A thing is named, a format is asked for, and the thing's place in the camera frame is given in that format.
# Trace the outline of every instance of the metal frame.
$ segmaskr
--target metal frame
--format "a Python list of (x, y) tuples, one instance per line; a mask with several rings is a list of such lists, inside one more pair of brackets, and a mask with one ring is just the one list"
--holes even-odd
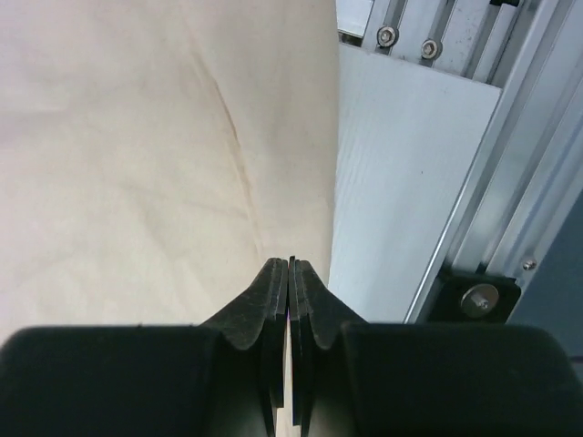
[(534, 13), (527, 37), (407, 321), (419, 316), (444, 261), (525, 288), (533, 264), (523, 264), (544, 258), (583, 188), (583, 2), (532, 1), (523, 12)]

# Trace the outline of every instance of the beige fabric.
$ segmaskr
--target beige fabric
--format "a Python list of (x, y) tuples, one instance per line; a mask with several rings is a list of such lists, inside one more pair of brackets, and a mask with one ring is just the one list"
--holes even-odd
[(2, 2), (0, 339), (326, 277), (336, 50), (333, 0)]

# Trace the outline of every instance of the cream cloth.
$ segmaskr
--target cream cloth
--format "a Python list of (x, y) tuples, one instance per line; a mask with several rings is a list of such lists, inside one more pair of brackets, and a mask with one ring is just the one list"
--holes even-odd
[(337, 76), (333, 0), (2, 2), (0, 340), (327, 278)]

